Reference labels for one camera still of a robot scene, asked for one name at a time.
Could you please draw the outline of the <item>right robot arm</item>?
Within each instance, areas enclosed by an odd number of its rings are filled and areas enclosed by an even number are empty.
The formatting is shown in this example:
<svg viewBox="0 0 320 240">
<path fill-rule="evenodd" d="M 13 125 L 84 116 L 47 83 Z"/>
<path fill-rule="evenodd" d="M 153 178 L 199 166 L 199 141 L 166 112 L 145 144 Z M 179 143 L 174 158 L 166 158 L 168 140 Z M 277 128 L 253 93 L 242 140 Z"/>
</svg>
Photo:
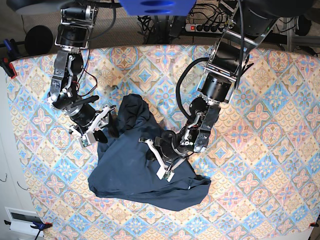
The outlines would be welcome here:
<svg viewBox="0 0 320 240">
<path fill-rule="evenodd" d="M 92 31 L 100 8 L 112 9 L 113 19 L 120 3 L 98 2 L 92 0 L 75 0 L 65 3 L 60 10 L 61 22 L 55 45 L 61 49 L 54 61 L 47 101 L 55 109 L 62 111 L 72 121 L 69 133 L 78 137 L 82 147 L 96 142 L 107 143 L 103 128 L 113 138 L 119 137 L 112 111 L 115 106 L 105 106 L 102 110 L 94 109 L 91 104 L 99 99 L 89 91 L 79 94 L 80 75 L 86 72 L 81 51 L 89 47 L 94 40 Z"/>
</svg>

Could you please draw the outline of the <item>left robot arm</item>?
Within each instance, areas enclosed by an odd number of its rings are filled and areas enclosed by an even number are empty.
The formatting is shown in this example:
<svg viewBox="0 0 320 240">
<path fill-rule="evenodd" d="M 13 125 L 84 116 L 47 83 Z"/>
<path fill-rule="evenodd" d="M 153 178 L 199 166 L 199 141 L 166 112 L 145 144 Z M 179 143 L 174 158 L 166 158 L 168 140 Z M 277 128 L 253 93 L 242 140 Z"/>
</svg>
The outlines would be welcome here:
<svg viewBox="0 0 320 240">
<path fill-rule="evenodd" d="M 187 118 L 186 125 L 179 133 L 166 130 L 155 139 L 139 139 L 148 145 L 151 159 L 159 163 L 156 173 L 159 179 L 169 179 L 190 154 L 206 149 L 211 129 L 220 115 L 220 104 L 231 100 L 246 70 L 250 51 L 265 39 L 280 17 L 275 0 L 237 1 L 209 57 L 194 60 L 184 70 L 177 82 L 175 96 L 180 111 Z M 180 87 L 188 72 L 200 62 L 206 63 L 197 86 L 201 95 L 191 102 L 190 112 L 186 112 Z"/>
</svg>

